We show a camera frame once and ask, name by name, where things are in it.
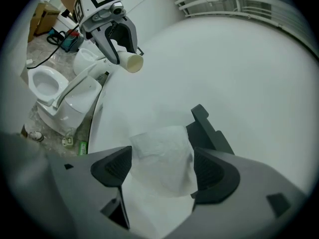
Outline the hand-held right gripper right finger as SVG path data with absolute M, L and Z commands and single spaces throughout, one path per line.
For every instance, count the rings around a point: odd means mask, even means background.
M 196 205 L 222 203 L 238 188 L 241 176 L 233 164 L 224 160 L 227 155 L 211 149 L 194 149 L 197 191 L 191 197 Z

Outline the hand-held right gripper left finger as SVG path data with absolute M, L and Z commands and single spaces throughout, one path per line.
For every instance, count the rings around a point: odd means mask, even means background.
M 92 164 L 91 174 L 106 187 L 121 187 L 132 167 L 132 147 L 126 146 Z

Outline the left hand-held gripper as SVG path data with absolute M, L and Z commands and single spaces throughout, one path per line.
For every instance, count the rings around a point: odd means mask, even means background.
M 127 52 L 136 53 L 138 47 L 136 27 L 124 15 L 122 0 L 75 0 L 74 3 L 74 17 L 81 34 L 85 39 L 93 37 L 100 51 L 115 65 L 119 65 L 120 60 L 111 39 Z M 105 25 L 111 21 L 112 26 Z

